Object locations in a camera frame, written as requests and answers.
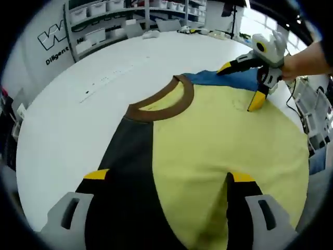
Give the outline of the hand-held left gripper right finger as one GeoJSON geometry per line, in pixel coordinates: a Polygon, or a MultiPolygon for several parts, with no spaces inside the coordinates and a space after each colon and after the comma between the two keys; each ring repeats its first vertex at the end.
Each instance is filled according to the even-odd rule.
{"type": "Polygon", "coordinates": [[[289,215],[255,180],[229,172],[227,183],[227,249],[285,249],[297,236],[289,215]]]}

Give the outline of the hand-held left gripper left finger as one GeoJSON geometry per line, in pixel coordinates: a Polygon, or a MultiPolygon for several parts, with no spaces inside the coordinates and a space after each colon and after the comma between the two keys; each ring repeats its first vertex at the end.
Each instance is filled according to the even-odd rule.
{"type": "Polygon", "coordinates": [[[94,192],[88,185],[83,190],[68,192],[47,213],[40,237],[51,249],[87,249],[85,224],[94,192]]]}

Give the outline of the person's right hand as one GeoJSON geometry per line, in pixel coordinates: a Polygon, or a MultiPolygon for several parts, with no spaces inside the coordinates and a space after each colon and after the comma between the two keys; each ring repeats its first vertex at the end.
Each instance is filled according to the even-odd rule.
{"type": "Polygon", "coordinates": [[[281,66],[281,77],[285,81],[294,80],[302,75],[297,55],[287,55],[284,58],[284,64],[281,66]]]}

